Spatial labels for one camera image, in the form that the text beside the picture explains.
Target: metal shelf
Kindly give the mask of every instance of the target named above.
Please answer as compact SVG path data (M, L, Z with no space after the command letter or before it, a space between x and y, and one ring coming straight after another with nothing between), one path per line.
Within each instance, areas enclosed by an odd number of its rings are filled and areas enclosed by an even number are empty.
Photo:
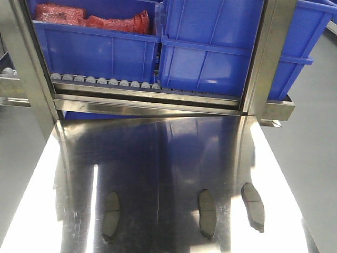
M170 90L142 90L51 80L24 1L6 0L0 32L19 73L0 78L0 95L27 100L44 137L62 111L139 116L254 115L287 120L294 103L267 101L297 0L265 0L249 75L241 98Z

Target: blue storage crate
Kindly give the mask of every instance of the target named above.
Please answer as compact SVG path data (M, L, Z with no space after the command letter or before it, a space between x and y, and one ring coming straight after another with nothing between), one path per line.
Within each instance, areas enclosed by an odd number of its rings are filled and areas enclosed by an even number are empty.
M34 17L37 4L29 0ZM159 4L146 0L53 0L55 4L85 8L87 16L131 18L148 11L153 35L104 30L93 27L33 21L51 72L107 79L151 82L160 43Z
M253 47L263 0L167 0L169 38L204 44ZM283 54L308 57L329 20L337 14L328 0L299 0Z
M312 58L282 56L277 66L268 99L284 100L304 66L312 63Z
M337 5L337 0L331 0L334 4ZM332 18L332 21L337 24L337 14L335 14Z
M167 0L174 40L252 49L264 0Z
M307 58L334 14L337 5L331 1L299 0L282 54Z
M162 35L159 80L169 89L241 96L251 50L171 40ZM311 59L283 56L271 88L270 99L282 100Z

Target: metal post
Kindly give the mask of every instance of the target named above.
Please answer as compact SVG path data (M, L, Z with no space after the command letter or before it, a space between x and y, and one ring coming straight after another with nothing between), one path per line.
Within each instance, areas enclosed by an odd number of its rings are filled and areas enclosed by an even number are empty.
M1 2L0 32L47 139L61 114L53 102L55 91L25 1Z
M260 121L298 0L265 0L240 110Z

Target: gray floor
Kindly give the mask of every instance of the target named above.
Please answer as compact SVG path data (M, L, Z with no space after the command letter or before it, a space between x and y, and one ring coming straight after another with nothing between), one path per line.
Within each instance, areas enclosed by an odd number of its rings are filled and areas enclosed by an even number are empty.
M326 31L289 95L283 128L264 128L321 253L337 252L337 36Z
M336 252L337 37L326 32L290 92L283 128L264 128L321 253ZM0 106L0 242L44 146L30 109Z

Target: red plastic bag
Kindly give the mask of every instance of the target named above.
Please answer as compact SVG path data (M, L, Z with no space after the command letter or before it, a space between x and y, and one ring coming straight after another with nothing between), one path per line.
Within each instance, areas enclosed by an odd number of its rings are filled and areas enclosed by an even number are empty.
M96 16L90 16L85 20L85 15L85 9L52 3L38 4L36 7L36 20L38 21L149 34L150 19L146 10L136 14L133 18L124 20L114 18L106 20Z
M133 18L125 20L118 20L114 18L106 20L104 18L90 16L87 23L87 26L90 27L141 34L148 34L149 25L150 20L146 10L135 15Z

